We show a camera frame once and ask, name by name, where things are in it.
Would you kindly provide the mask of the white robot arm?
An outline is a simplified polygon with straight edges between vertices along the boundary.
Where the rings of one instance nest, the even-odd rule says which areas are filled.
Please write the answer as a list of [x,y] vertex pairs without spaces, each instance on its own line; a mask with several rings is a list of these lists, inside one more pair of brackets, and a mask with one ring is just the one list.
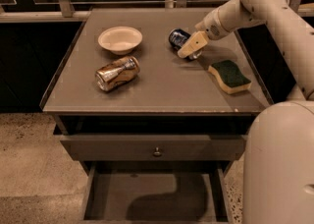
[[209,13],[179,50],[189,56],[238,28],[264,24],[299,92],[254,120],[243,165],[242,224],[314,224],[314,28],[289,0],[231,0]]

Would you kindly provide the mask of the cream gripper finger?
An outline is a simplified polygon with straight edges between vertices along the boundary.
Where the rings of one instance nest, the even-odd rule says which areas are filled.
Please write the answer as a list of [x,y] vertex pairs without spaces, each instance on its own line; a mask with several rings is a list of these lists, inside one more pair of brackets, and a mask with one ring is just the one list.
[[191,35],[187,42],[178,51],[180,58],[197,59],[202,49],[209,43],[209,37],[205,31],[197,31]]

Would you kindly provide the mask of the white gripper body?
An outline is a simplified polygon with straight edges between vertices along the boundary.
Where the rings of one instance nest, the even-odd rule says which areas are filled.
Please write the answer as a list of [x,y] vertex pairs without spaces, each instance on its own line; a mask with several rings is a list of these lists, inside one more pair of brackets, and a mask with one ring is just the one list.
[[211,11],[194,26],[195,29],[197,31],[204,31],[211,40],[219,40],[228,36],[233,31],[223,25],[220,17],[221,11],[221,7]]

